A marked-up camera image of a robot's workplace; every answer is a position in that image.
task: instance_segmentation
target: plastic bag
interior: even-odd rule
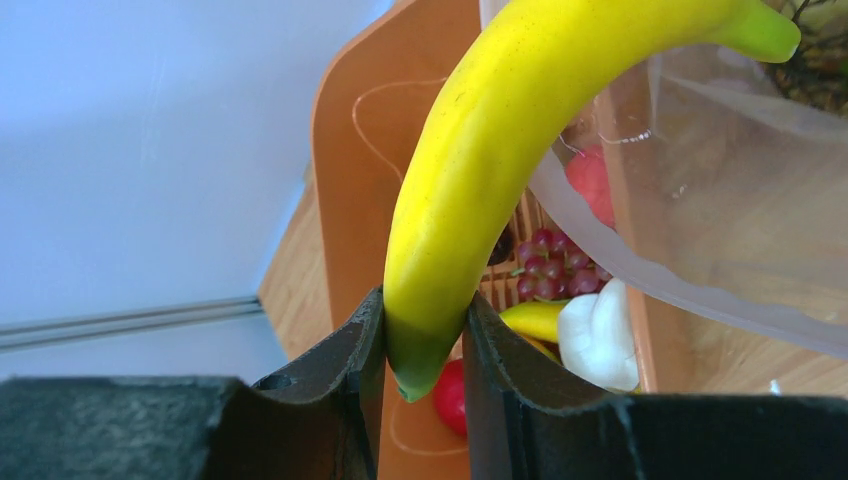
[[[571,189],[562,154],[530,185],[581,248],[663,301],[848,358],[848,122],[710,45],[654,56],[592,111],[618,234]]]

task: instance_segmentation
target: white panel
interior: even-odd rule
[[[0,321],[253,295],[391,0],[0,5]]]
[[[286,364],[265,315],[0,354],[10,375],[235,375],[253,383]]]

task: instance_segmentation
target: pink fruit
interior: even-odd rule
[[[572,188],[586,199],[598,221],[615,228],[603,147],[592,145],[575,155],[565,167],[565,176]]]

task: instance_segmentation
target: red ball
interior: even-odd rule
[[[433,388],[433,405],[442,423],[463,437],[468,436],[465,423],[465,382],[462,374],[462,359],[445,365],[439,381]]]

